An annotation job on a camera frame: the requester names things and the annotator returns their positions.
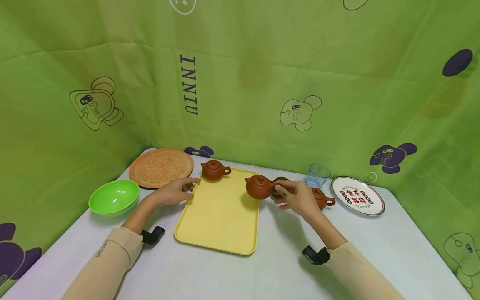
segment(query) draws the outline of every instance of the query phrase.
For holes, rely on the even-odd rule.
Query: plate rim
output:
[[[370,188],[377,196],[378,198],[380,199],[380,201],[382,202],[382,209],[380,212],[376,213],[376,214],[367,214],[367,213],[364,213],[364,212],[361,212],[360,210],[356,210],[355,208],[351,207],[350,205],[347,205],[346,203],[344,203],[344,201],[342,199],[340,199],[337,194],[335,193],[334,189],[333,189],[333,183],[335,182],[335,180],[339,179],[339,178],[348,178],[348,179],[353,179],[355,181],[357,181],[358,183],[364,185],[364,186],[367,186],[368,188]],[[363,181],[360,181],[359,179],[356,179],[356,178],[353,178],[353,177],[350,177],[350,176],[338,176],[338,177],[335,177],[332,179],[332,182],[330,183],[330,192],[332,193],[332,195],[337,199],[339,200],[343,205],[345,205],[346,207],[348,207],[349,209],[359,213],[359,214],[362,214],[362,215],[366,215],[366,216],[378,216],[378,215],[381,215],[385,212],[385,201],[384,199],[380,196],[380,194],[373,188],[371,187],[369,184],[363,182]]]

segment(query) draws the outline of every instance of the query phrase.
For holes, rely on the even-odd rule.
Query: hand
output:
[[[279,185],[275,187],[276,191],[283,198],[275,199],[275,204],[283,204],[280,209],[292,209],[303,218],[309,218],[322,211],[318,207],[317,201],[313,196],[312,189],[303,181],[276,181]]]
[[[183,187],[186,185],[190,191],[193,191],[193,182],[200,182],[200,179],[187,177],[172,180],[155,192],[146,196],[144,201],[147,200],[155,207],[160,207],[177,204],[183,200],[191,200],[193,199],[193,193],[184,192]]]

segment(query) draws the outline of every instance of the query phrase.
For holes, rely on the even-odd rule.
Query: teapot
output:
[[[272,189],[276,183],[272,183],[267,177],[263,175],[253,175],[250,178],[245,178],[247,184],[245,189],[248,195],[253,199],[262,200],[272,193]]]
[[[221,162],[217,160],[209,160],[202,165],[202,176],[210,181],[216,181],[223,177],[223,175],[230,174],[232,169],[224,167]]]
[[[279,181],[279,180],[285,180],[285,181],[288,181],[288,178],[287,177],[283,177],[283,176],[279,176],[277,178],[275,178],[273,180],[273,182],[275,181]],[[274,188],[275,186],[272,186],[272,193],[270,194],[270,197],[274,198],[274,199],[278,199],[278,198],[282,198],[283,196],[280,195]]]
[[[325,196],[324,192],[317,188],[312,188],[313,196],[317,201],[317,205],[320,209],[324,209],[326,206],[335,205],[335,198]]]

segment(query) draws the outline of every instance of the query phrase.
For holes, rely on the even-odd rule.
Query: finger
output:
[[[280,199],[275,199],[275,200],[273,200],[273,203],[275,203],[275,204],[282,204],[282,203],[287,203],[287,202],[285,201],[285,199],[280,198]]]
[[[192,192],[179,192],[177,195],[178,202],[182,202],[183,200],[191,200],[194,196]]]
[[[281,185],[276,185],[275,186],[275,190],[280,194],[282,195],[284,198],[288,197],[290,195],[290,193],[287,191],[287,189],[285,189],[283,186]]]
[[[278,180],[275,181],[275,183],[278,183],[284,188],[286,188],[291,194],[295,194],[297,187],[301,183],[301,181]]]
[[[188,184],[188,183],[193,183],[193,182],[200,182],[200,179],[198,178],[193,178],[193,177],[186,177],[186,178],[181,178],[182,184]]]
[[[192,183],[187,183],[187,188],[189,189],[189,191],[192,192],[194,187],[195,186]]]

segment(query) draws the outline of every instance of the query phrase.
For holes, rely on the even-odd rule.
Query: glass cup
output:
[[[309,187],[319,189],[330,178],[330,175],[330,170],[327,167],[320,164],[311,164],[304,181]]]

